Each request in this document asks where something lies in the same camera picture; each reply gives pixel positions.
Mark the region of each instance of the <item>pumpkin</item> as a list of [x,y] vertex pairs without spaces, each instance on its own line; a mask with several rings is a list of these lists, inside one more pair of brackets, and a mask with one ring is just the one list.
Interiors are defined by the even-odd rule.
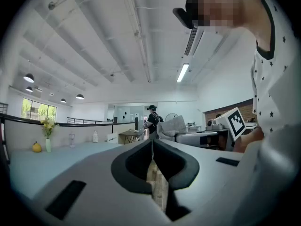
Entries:
[[42,151],[42,147],[39,143],[35,143],[32,145],[32,150],[35,152],[35,153],[40,153]]

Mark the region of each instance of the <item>tree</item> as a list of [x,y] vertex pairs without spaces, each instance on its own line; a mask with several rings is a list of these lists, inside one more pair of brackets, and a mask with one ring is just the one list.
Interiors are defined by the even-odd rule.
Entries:
[[48,108],[48,117],[55,121],[56,107],[49,106]]
[[22,118],[26,118],[27,117],[27,112],[30,111],[31,107],[32,107],[31,100],[23,99],[23,102],[22,102],[22,111],[21,111],[21,117]]
[[40,104],[38,108],[39,120],[44,119],[47,116],[48,105]]

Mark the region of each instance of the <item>brick wall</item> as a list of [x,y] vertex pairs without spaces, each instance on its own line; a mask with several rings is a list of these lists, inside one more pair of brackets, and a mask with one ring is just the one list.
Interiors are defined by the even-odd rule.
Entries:
[[224,114],[227,111],[234,109],[235,107],[239,108],[239,111],[243,116],[244,121],[250,120],[251,118],[255,118],[255,121],[257,122],[257,116],[254,115],[252,111],[253,99],[250,99],[234,105],[229,105],[227,107],[205,112],[206,123],[208,120],[215,119],[217,114]]

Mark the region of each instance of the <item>table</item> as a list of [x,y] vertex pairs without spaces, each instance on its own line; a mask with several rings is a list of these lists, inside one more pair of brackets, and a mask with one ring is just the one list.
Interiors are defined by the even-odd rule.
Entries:
[[140,136],[141,140],[143,140],[142,134],[144,133],[144,130],[140,130],[139,132],[135,132],[133,130],[127,130],[125,132],[119,133],[120,136],[125,136],[124,138],[124,144],[126,143],[126,139],[129,143],[135,142],[135,141],[140,141]]
[[10,182],[12,188],[33,199],[48,182],[69,167],[96,153],[121,147],[109,142],[84,142],[69,146],[52,147],[52,152],[43,150],[14,150],[10,157]]

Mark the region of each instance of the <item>floor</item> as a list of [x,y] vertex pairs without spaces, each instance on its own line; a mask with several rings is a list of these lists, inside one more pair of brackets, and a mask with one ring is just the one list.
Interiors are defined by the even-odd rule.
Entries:
[[153,200],[161,210],[165,212],[168,196],[168,182],[154,160],[150,163],[146,181],[151,184]]

